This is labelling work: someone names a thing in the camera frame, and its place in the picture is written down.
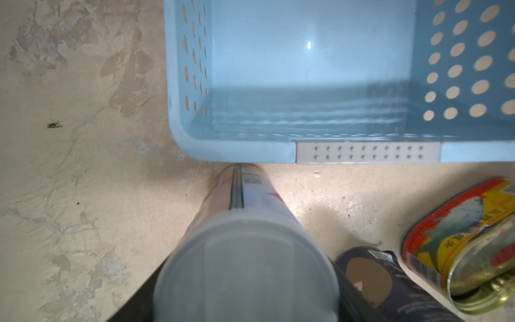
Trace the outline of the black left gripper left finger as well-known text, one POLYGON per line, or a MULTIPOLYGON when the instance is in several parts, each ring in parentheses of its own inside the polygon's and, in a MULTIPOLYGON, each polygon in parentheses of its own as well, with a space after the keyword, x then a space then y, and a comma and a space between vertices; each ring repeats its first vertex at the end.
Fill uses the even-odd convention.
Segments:
POLYGON ((108 322, 154 322, 154 294, 159 275, 166 260, 152 273, 143 285, 132 295, 108 322))

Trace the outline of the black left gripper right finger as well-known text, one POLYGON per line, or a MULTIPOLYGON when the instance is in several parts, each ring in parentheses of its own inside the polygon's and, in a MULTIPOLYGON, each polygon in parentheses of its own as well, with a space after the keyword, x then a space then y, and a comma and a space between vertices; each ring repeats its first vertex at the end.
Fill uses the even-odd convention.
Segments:
POLYGON ((367 290, 371 286, 370 271, 362 263, 349 263, 345 268, 332 262, 337 276, 339 291, 339 315, 337 321, 386 321, 367 300, 367 290))

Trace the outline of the dark label round tin can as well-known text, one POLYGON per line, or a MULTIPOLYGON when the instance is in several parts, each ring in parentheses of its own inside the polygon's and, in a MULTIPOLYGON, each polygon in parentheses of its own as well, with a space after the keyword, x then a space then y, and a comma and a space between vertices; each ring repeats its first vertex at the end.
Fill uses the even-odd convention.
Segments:
POLYGON ((335 261, 343 276, 386 321, 461 321, 403 271, 394 252, 369 246, 335 261))

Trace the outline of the tall white-lid red label can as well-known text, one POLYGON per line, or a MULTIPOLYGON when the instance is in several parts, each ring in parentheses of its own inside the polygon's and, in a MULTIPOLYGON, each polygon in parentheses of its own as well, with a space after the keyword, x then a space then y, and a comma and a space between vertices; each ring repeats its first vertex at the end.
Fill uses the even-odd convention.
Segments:
POLYGON ((337 321, 330 260, 264 171, 217 176, 161 270, 155 321, 337 321))

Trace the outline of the oval fish tin can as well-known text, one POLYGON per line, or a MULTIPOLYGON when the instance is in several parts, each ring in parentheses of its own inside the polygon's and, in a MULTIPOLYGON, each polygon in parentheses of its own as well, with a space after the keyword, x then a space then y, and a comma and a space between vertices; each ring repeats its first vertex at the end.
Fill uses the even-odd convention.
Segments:
POLYGON ((415 224, 402 258, 462 313, 479 315, 514 296, 514 181, 493 178, 415 224))

